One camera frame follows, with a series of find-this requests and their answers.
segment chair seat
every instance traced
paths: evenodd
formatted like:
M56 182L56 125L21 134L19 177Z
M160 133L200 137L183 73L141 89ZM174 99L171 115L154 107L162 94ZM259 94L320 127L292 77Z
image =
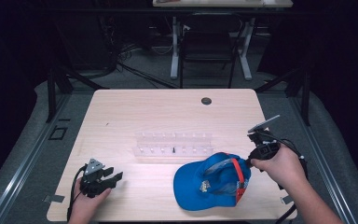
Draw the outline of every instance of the chair seat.
M181 52L185 61L229 62L232 57L228 33L186 32Z

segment white table leg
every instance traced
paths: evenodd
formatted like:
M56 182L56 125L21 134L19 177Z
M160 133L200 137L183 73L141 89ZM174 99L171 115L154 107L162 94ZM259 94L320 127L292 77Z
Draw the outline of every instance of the white table leg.
M246 22L245 30L244 30L245 40L243 41L243 48L242 50L239 50L241 66L242 66L243 75L245 76L245 80L252 80L252 74L249 68L248 61L246 59L246 53L248 51L249 43L252 38L254 26L255 26L255 18L252 18L250 21Z
M179 55L178 55L178 34L177 34L177 23L176 17L172 20L172 64L171 64L171 79L178 78L178 66L179 66Z

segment cap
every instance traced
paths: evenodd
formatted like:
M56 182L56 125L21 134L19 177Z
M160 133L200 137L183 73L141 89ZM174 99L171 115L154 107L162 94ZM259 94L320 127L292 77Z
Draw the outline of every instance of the cap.
M173 191L176 201L185 210L233 207L245 192L250 177L251 170L244 159L217 152L205 161L180 167L173 179Z

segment person's right hand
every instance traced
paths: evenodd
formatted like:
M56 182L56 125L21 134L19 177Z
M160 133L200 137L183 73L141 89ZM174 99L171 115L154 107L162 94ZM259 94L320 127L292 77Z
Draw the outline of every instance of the person's right hand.
M267 161L252 159L251 163L257 169L266 171L271 179L285 189L298 181L307 181L297 154L284 144L281 144L281 148L272 159Z

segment cap strap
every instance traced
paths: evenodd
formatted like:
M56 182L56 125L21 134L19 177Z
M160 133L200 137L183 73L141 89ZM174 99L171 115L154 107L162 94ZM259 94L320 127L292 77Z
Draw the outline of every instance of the cap strap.
M238 202L246 190L245 180L243 179L242 169L238 161L234 158L232 158L231 160L232 163L234 164L235 170L237 171L238 179L240 180L240 184L237 186L237 196L236 196L236 201Z

